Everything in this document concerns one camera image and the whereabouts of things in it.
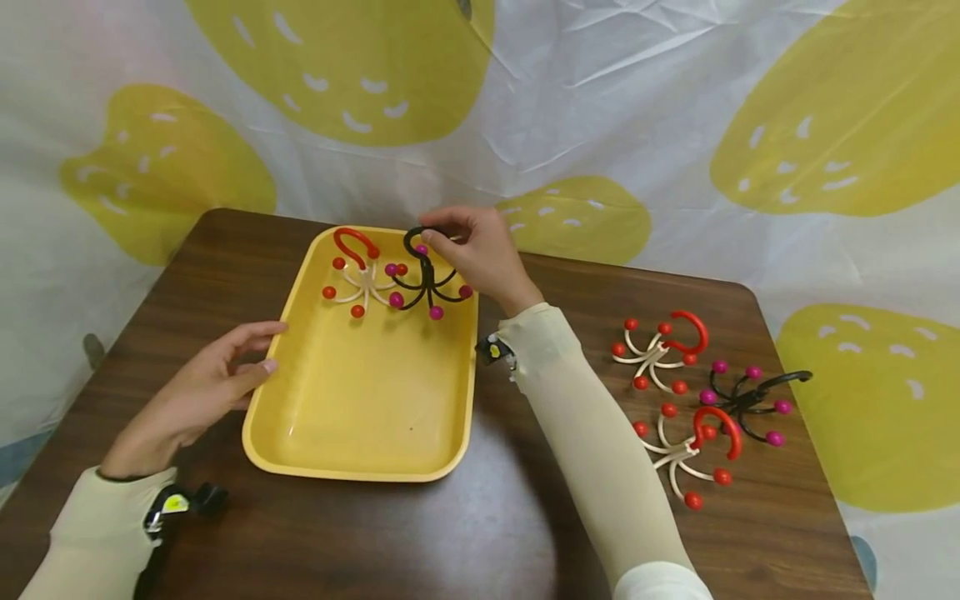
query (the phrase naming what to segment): wooden table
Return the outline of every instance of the wooden table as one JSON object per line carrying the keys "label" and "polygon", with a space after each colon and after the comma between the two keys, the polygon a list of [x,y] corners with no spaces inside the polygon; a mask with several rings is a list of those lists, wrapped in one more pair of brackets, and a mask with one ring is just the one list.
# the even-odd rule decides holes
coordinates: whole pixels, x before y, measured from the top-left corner
{"label": "wooden table", "polygon": [[[203,345],[235,324],[276,318],[326,227],[230,210],[202,218],[0,512],[0,598],[26,586],[80,472]],[[710,347],[683,373],[693,390],[717,358],[737,371],[780,372],[756,299],[740,285],[533,255],[524,262],[631,420],[655,422],[666,396],[632,389],[632,369],[610,359],[628,316],[647,330],[680,308],[704,320]],[[482,301],[482,332],[500,317]],[[609,598],[560,471],[502,367],[477,367],[475,398],[467,456],[422,485],[272,475],[244,455],[243,416],[227,417],[180,462],[182,482],[228,489],[229,510],[181,525],[157,557],[165,564],[149,597]],[[696,396],[678,403],[684,419],[674,437]],[[700,575],[717,600],[869,598],[800,416],[770,419],[786,445],[745,441],[731,487],[684,480],[705,499],[700,513],[676,510]],[[720,445],[709,445],[707,464],[724,462]]]}

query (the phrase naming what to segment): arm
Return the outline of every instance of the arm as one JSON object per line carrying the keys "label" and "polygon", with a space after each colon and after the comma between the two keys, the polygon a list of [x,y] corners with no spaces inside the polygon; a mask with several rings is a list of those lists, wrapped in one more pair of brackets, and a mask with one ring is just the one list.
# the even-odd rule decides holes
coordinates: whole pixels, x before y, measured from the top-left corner
{"label": "arm", "polygon": [[692,570],[653,463],[590,367],[563,313],[546,303],[501,324],[530,400],[611,588],[639,564]]}
{"label": "arm", "polygon": [[138,481],[114,483],[95,468],[85,471],[50,531],[47,556],[20,599],[133,598],[137,577],[154,550],[143,530],[144,516],[176,474],[169,468]]}
{"label": "arm", "polygon": [[646,450],[587,363],[563,313],[543,302],[503,218],[452,206],[420,217],[423,240],[510,318],[499,337],[516,356],[516,383],[564,474],[617,600],[709,600],[693,572]]}
{"label": "arm", "polygon": [[286,329],[240,325],[200,351],[117,437],[99,468],[85,471],[50,532],[50,549],[20,600],[130,600],[155,543],[144,520],[174,481],[174,455],[232,409],[276,369],[276,361],[235,366],[266,350]]}

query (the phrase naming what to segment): left hand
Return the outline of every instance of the left hand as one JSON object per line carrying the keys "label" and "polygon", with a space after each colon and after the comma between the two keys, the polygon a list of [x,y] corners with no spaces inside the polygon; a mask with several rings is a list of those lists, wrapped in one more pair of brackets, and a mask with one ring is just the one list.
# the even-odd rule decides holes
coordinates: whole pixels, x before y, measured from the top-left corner
{"label": "left hand", "polygon": [[202,349],[120,433],[100,465],[101,474],[125,479],[159,473],[210,425],[231,410],[245,410],[253,389],[277,364],[264,360],[234,368],[233,361],[266,350],[273,336],[286,330],[277,321],[243,324]]}

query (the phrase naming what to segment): magenta bead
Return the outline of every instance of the magenta bead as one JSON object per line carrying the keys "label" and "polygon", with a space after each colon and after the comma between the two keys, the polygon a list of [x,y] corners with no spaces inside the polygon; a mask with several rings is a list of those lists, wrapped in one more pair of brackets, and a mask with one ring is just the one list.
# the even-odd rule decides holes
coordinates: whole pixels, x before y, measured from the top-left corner
{"label": "magenta bead", "polygon": [[776,447],[783,445],[783,434],[779,431],[768,431],[766,437],[769,445],[774,445]]}

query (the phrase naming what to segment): hand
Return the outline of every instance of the hand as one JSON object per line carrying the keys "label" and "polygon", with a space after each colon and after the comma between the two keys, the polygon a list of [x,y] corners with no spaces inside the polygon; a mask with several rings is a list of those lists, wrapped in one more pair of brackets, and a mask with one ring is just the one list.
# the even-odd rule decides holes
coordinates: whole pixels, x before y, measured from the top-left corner
{"label": "hand", "polygon": [[543,302],[543,295],[520,262],[506,222],[495,208],[438,208],[421,215],[420,224],[459,236],[454,242],[442,233],[427,230],[421,237],[460,272],[470,287],[496,300],[507,317]]}
{"label": "hand", "polygon": [[243,324],[202,349],[120,433],[100,473],[113,479],[159,473],[170,467],[177,450],[196,442],[230,410],[245,410],[276,361],[235,368],[233,361],[266,350],[273,336],[286,330],[276,321]]}

